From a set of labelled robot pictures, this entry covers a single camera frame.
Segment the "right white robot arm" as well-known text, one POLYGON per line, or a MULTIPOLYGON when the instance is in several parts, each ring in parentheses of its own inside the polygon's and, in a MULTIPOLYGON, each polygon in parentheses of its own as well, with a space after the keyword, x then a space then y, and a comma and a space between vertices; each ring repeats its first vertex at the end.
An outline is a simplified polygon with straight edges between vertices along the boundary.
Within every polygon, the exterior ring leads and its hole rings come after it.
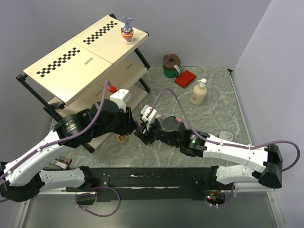
POLYGON ((135 136, 146 145, 163 142, 190 157, 217 158, 233 162, 233 166, 218 166, 213 179, 223 185, 237 182, 257 182, 262 186, 282 187, 283 159, 279 147, 271 144, 252 149, 248 145, 220 139, 204 132, 194 133, 174 116, 157 119, 152 123, 141 123, 135 136))

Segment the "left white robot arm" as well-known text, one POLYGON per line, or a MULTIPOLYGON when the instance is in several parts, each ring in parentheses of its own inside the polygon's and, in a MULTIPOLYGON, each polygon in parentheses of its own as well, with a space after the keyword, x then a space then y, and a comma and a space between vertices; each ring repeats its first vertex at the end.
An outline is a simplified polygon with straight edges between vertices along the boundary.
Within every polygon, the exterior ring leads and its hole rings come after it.
POLYGON ((131 134, 137 128, 130 107, 111 101, 96 102, 90 109, 67 115, 34 148, 12 162, 1 162, 0 195, 14 202, 29 200, 57 188, 87 190, 95 177, 87 166, 67 171, 46 171, 55 158, 107 133, 131 134))

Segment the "purple sitting bunny toy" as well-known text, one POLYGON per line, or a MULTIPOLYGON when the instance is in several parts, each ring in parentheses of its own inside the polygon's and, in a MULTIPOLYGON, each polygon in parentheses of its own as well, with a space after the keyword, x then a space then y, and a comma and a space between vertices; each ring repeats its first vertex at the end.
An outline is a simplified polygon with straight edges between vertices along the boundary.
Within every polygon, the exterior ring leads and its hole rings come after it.
POLYGON ((142 130, 143 126, 138 121, 136 121, 135 123, 137 124, 137 128, 136 128, 135 132, 140 132, 142 130))

